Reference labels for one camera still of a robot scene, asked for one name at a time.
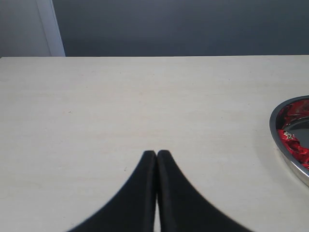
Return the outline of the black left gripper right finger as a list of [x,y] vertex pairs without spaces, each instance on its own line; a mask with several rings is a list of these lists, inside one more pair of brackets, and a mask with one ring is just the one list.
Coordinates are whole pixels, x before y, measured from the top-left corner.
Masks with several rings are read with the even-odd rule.
[[158,152],[157,167],[161,231],[249,231],[209,203],[183,175],[168,150]]

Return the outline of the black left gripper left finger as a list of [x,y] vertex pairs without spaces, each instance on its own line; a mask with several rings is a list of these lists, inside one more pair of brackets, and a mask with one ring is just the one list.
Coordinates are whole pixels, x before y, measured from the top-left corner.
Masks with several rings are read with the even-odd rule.
[[156,209],[156,154],[144,151],[121,189],[72,232],[152,232]]

